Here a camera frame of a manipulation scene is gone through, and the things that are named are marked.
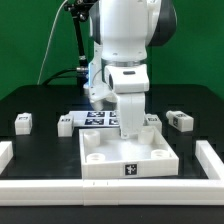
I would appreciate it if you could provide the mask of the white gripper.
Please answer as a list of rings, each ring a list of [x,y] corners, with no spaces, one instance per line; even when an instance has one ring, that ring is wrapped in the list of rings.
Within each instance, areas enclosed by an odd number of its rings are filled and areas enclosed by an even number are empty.
[[[121,137],[127,139],[133,129],[137,134],[143,126],[145,94],[149,90],[149,78],[145,64],[134,67],[105,67],[105,82],[118,96],[118,112]]]

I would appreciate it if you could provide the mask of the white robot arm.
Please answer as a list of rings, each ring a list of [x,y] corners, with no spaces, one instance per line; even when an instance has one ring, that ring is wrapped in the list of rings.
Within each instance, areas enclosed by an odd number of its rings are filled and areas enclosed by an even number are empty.
[[[116,104],[120,134],[138,134],[145,120],[148,46],[162,46],[176,31],[172,0],[98,0],[90,10],[94,58],[89,64],[91,105]]]

